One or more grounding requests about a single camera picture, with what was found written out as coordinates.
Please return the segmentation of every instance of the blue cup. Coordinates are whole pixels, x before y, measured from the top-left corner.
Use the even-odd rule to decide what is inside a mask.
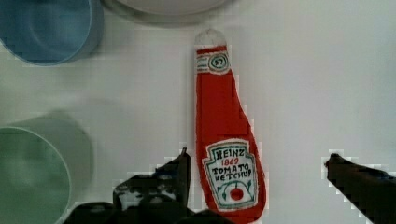
[[[0,40],[28,63],[55,65],[85,58],[103,31],[99,0],[0,0]]]

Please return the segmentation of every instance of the heinz ketchup bottle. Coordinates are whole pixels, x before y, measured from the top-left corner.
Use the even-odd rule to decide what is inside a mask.
[[[227,43],[209,29],[195,39],[196,158],[208,207],[242,224],[266,202],[258,149],[236,92]]]

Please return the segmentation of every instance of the ketchup bottle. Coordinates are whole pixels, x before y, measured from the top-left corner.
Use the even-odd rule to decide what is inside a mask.
[[[195,39],[196,159],[207,206],[237,224],[266,202],[258,149],[236,92],[227,43],[209,29]]]

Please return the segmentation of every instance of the white table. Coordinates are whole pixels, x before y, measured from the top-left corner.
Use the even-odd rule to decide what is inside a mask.
[[[212,27],[228,38],[262,150],[262,222],[366,223],[329,188],[322,164],[343,149],[396,171],[395,9],[395,1],[369,0],[232,0],[182,18],[106,9],[104,39],[89,59],[37,67],[0,48],[0,124],[61,108],[93,142],[84,200],[111,202],[121,180],[153,171],[183,146],[193,156],[192,46]],[[195,166],[189,207],[199,211]]]

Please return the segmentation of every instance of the bottle label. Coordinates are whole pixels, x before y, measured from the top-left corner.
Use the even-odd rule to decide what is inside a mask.
[[[212,73],[215,75],[224,75],[230,71],[230,68],[230,61],[226,50],[199,54],[197,56],[198,74]]]
[[[248,146],[248,141],[230,139],[206,148],[208,158],[203,159],[203,164],[219,211],[230,212],[257,204],[256,164]]]

